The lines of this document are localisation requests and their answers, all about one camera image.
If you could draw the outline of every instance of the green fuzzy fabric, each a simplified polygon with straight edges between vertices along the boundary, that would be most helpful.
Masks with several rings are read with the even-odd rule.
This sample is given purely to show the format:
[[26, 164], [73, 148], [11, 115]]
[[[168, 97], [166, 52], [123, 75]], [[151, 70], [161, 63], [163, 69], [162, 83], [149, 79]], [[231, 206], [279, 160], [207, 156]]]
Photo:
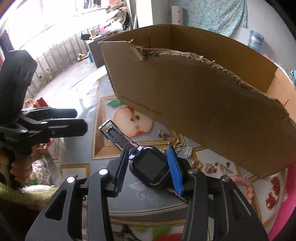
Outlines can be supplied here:
[[31, 186], [22, 190], [14, 190], [0, 183], [0, 199], [27, 206], [30, 209], [41, 211], [49, 201], [57, 187], [43, 185]]

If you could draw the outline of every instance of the smartwatch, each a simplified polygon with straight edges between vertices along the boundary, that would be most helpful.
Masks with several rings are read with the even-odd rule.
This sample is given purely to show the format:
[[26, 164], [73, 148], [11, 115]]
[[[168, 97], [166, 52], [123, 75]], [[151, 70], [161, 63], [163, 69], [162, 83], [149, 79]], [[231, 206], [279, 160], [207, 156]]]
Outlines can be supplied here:
[[129, 169], [147, 187], [162, 187], [170, 178], [167, 156], [153, 146], [139, 146], [122, 133], [112, 120], [107, 120], [99, 130], [120, 150], [129, 148]]

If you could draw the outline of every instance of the watch screen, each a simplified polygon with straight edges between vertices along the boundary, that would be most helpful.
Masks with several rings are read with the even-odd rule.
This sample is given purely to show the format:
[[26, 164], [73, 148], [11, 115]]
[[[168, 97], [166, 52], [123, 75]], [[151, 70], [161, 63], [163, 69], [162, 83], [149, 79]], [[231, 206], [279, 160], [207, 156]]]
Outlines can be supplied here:
[[152, 151], [147, 151], [135, 164], [135, 168], [150, 180], [154, 180], [165, 165], [166, 162], [164, 162], [159, 156], [154, 154]]

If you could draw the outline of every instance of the cardboard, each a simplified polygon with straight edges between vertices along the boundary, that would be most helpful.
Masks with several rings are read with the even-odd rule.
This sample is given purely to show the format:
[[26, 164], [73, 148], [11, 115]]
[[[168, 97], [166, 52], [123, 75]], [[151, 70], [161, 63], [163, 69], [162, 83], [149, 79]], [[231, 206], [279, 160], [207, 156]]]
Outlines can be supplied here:
[[102, 56], [124, 104], [259, 177], [296, 161], [296, 90], [261, 54], [171, 24], [107, 40]]

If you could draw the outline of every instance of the blue floral fabric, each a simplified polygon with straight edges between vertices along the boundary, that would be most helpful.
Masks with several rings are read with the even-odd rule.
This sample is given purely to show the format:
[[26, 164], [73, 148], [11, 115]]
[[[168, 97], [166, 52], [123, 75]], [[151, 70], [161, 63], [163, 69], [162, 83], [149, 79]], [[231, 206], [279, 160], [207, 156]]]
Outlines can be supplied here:
[[247, 27], [246, 0], [168, 0], [168, 19], [171, 6], [183, 7], [183, 24], [202, 28], [227, 37], [238, 26]]

